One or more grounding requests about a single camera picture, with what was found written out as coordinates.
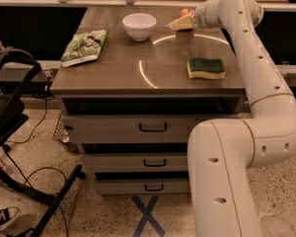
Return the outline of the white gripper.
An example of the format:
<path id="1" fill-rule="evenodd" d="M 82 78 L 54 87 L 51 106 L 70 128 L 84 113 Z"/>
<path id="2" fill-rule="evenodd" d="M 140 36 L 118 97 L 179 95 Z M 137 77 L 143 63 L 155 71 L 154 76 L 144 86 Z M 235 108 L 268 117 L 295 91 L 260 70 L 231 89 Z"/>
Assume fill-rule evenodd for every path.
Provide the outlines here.
<path id="1" fill-rule="evenodd" d="M 220 20 L 220 0 L 208 0 L 201 3 L 194 10 L 195 23 L 203 29 L 222 28 Z M 193 16 L 186 14 L 169 23 L 172 31 L 190 30 L 194 27 Z"/>

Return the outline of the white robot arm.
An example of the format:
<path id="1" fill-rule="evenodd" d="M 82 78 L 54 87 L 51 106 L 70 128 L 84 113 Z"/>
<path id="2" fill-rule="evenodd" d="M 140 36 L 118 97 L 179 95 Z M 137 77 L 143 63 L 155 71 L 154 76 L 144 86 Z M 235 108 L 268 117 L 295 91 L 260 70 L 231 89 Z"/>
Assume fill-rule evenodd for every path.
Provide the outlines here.
<path id="1" fill-rule="evenodd" d="M 246 170 L 296 152 L 296 99 L 255 31 L 262 16 L 254 0 L 209 0 L 195 8 L 199 27 L 229 34 L 252 114 L 209 119 L 189 135 L 196 237 L 262 237 Z"/>

